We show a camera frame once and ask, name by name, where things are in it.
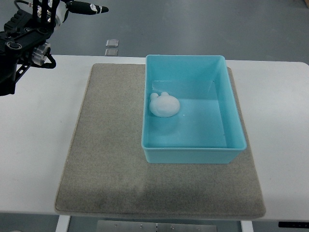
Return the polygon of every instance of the cable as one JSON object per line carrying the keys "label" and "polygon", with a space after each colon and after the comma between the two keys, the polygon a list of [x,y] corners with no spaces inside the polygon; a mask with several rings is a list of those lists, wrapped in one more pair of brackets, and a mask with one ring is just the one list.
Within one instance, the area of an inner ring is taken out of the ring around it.
{"label": "cable", "polygon": [[30,5],[29,2],[27,1],[23,1],[23,0],[15,0],[14,1],[14,5],[20,10],[20,7],[18,6],[18,3],[23,3],[23,4],[27,4],[27,5]]}

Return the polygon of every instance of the plastic container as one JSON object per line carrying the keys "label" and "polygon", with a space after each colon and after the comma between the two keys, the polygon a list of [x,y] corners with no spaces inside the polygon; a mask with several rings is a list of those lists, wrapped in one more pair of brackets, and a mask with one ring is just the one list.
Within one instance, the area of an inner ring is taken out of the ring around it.
{"label": "plastic container", "polygon": [[[178,114],[153,115],[153,92],[176,97]],[[146,57],[141,145],[149,163],[229,163],[246,149],[224,57]]]}

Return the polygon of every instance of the gray felt mat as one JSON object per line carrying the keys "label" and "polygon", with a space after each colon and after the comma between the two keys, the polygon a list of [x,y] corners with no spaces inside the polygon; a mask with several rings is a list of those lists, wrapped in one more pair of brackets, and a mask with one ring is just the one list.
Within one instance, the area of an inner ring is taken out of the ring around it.
{"label": "gray felt mat", "polygon": [[231,163],[149,164],[141,147],[144,79],[145,65],[93,66],[56,212],[130,219],[262,217],[265,206],[241,111],[248,147]]}

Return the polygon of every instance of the toy ear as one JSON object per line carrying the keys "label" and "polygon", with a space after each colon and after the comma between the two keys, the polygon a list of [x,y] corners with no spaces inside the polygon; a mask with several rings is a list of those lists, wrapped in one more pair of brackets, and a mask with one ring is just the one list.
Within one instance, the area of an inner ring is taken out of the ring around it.
{"label": "toy ear", "polygon": [[159,95],[157,93],[152,93],[150,94],[150,100],[152,101],[153,99],[156,99],[157,97],[159,97]]}

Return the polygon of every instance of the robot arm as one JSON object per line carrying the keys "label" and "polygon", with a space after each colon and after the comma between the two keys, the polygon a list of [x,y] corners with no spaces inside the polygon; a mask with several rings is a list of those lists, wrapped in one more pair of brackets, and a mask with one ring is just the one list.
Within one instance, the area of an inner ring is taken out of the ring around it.
{"label": "robot arm", "polygon": [[31,66],[50,69],[56,66],[46,40],[69,12],[86,15],[108,12],[107,7],[73,0],[33,0],[29,6],[32,14],[18,9],[0,32],[0,96],[14,94],[17,81]]}

